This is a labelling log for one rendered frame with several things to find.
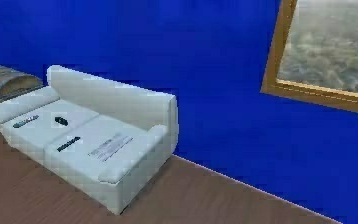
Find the gold framed landscape picture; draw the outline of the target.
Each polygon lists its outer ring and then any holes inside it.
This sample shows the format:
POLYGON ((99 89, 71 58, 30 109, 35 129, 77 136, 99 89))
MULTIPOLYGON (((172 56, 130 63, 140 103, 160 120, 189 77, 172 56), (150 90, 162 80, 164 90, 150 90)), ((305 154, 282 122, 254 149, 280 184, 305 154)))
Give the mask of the gold framed landscape picture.
POLYGON ((260 91, 358 113, 358 0, 280 0, 260 91))

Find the white two-seat sofa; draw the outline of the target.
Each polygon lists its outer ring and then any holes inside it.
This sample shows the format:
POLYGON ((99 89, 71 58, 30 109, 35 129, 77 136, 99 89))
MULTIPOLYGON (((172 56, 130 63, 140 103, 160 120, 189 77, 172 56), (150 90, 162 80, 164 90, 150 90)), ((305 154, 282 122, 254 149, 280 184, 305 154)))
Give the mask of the white two-seat sofa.
POLYGON ((177 146, 175 96, 60 65, 48 68, 47 82, 0 103, 1 134, 11 147, 120 214, 177 146), (13 128, 33 115, 39 118, 13 128), (117 133, 133 140, 105 162, 89 156, 117 133), (81 139, 57 151, 76 136, 81 139))

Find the long black remote control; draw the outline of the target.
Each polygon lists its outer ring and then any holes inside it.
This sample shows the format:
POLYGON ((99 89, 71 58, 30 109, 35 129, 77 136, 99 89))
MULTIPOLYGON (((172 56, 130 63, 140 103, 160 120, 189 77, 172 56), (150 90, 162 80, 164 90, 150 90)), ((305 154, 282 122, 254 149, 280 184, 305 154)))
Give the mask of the long black remote control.
POLYGON ((68 148, 69 146, 71 146, 72 144, 74 144, 75 142, 77 142, 80 139, 81 139, 81 137, 79 137, 79 136, 74 137, 73 139, 71 139, 71 140, 67 141, 66 143, 62 144, 61 146, 59 146, 57 148, 57 151, 58 152, 63 151, 64 149, 68 148))

